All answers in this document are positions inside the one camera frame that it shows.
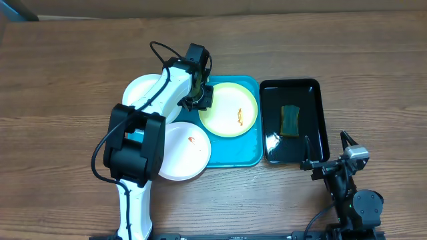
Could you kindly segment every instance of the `brown tabletop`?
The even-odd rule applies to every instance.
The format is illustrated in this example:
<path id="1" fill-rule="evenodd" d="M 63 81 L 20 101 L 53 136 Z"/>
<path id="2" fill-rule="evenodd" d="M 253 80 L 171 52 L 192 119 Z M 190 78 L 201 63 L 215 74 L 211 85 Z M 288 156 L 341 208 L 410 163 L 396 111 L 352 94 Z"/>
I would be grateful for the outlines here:
<path id="1" fill-rule="evenodd" d="M 427 12 L 10 23 L 0 48 L 0 239 L 87 239 L 119 227 L 116 186 L 89 162 L 111 108 L 160 73 L 148 43 L 206 46 L 214 75 L 320 82 L 331 147 L 342 129 L 371 159 L 354 177 L 385 198 L 388 239 L 427 238 Z M 159 50 L 170 56 L 167 51 Z M 99 157 L 97 167 L 103 175 Z M 153 183 L 160 233 L 289 233 L 330 204 L 297 165 L 208 169 Z M 314 229 L 336 222 L 321 218 Z"/>

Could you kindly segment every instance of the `black plastic container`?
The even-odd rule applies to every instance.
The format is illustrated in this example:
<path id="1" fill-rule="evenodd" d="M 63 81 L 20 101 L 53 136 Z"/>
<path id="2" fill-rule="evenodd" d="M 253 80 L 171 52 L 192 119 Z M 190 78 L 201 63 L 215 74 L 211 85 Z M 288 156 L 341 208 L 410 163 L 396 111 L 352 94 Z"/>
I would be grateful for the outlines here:
<path id="1" fill-rule="evenodd" d="M 330 157 L 320 85 L 315 79 L 267 80 L 260 84 L 264 154 L 270 163 L 300 163 L 308 136 L 316 159 Z M 280 136 L 280 111 L 285 105 L 300 108 L 299 137 Z"/>

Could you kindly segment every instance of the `teal tray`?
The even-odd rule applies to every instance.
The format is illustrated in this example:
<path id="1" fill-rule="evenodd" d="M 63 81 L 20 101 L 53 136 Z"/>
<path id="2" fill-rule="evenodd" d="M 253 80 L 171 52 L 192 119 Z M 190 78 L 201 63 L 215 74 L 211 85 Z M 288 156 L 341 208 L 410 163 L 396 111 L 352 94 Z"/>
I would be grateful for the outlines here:
<path id="1" fill-rule="evenodd" d="M 237 83 L 247 88 L 255 97 L 258 105 L 258 115 L 254 125 L 246 133 L 237 137 L 220 137 L 209 132 L 201 123 L 198 111 L 181 110 L 174 122 L 193 123 L 202 128 L 211 141 L 211 158 L 206 167 L 250 167 L 261 161 L 264 154 L 262 143 L 262 123 L 260 86 L 249 76 L 211 76 L 208 85 L 218 83 Z"/>

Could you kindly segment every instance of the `pale yellow plate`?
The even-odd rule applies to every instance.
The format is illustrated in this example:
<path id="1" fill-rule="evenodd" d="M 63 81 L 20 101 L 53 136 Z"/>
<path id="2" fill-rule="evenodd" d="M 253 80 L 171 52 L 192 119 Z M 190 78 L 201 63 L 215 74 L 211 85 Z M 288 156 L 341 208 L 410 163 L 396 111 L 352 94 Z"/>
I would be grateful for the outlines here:
<path id="1" fill-rule="evenodd" d="M 201 123 L 220 137 L 237 137 L 255 123 L 258 106 L 252 93 L 237 83 L 213 86 L 212 107 L 199 111 Z"/>

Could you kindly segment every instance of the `sponge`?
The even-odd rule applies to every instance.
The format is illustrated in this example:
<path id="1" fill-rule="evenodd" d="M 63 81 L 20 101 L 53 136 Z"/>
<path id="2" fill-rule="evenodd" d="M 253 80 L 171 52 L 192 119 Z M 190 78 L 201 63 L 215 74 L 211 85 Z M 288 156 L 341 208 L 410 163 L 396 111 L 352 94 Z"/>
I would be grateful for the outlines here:
<path id="1" fill-rule="evenodd" d="M 300 108 L 293 105 L 282 106 L 280 135 L 284 137 L 299 137 L 298 115 Z"/>

